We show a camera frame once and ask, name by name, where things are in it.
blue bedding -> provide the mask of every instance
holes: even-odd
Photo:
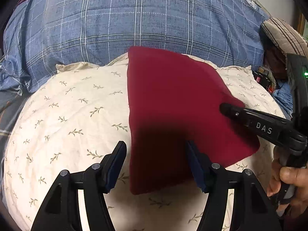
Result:
[[[56,64],[106,65],[134,45],[257,69],[267,18],[246,0],[26,0],[4,33],[0,90],[35,92]]]

embroidered logo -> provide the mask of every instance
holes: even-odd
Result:
[[[252,6],[254,9],[257,9],[257,4],[253,0],[246,0],[250,6]]]

white pillowcase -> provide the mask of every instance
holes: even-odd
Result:
[[[247,107],[284,117],[270,94],[255,82],[249,68],[217,68],[206,63],[217,70],[232,95]],[[3,179],[8,210],[22,230],[31,229],[61,170],[85,170],[111,153],[119,140],[127,144],[127,158],[115,188],[105,195],[115,229],[196,230],[207,195],[194,181],[138,196],[129,191],[127,64],[128,55],[124,54],[105,67],[87,63],[62,67],[69,71],[52,77],[25,104],[7,145]],[[266,186],[273,145],[262,139],[260,143],[256,154],[228,169],[241,172],[250,168]],[[230,226],[232,192],[223,230]],[[89,230],[84,208],[80,215],[84,231]]]

black device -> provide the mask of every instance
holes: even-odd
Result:
[[[308,162],[308,60],[305,56],[287,54],[287,74],[293,96],[292,120],[257,110],[221,104],[220,111],[248,127],[258,136],[279,146],[282,166],[301,168]],[[281,183],[280,191],[271,197],[275,209],[290,203],[295,187]]]
[[[281,231],[279,220],[262,186],[250,169],[228,171],[212,163],[195,144],[186,142],[186,157],[197,185],[209,193],[197,231],[221,231],[228,189],[234,190],[230,231]],[[85,171],[70,174],[62,170],[50,187],[35,217],[31,231],[81,231],[77,190],[84,200],[91,231],[115,231],[104,195],[115,186],[126,157],[126,144],[118,142]]]

silver screw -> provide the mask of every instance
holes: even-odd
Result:
[[[67,170],[62,170],[61,172],[60,172],[60,175],[61,176],[66,176],[68,174],[68,171]]]
[[[252,171],[249,168],[245,169],[245,173],[249,176],[252,175]]]
[[[92,167],[92,169],[99,169],[100,168],[100,164],[99,163],[94,163],[91,167]]]
[[[218,163],[212,163],[212,168],[219,169],[220,165]]]

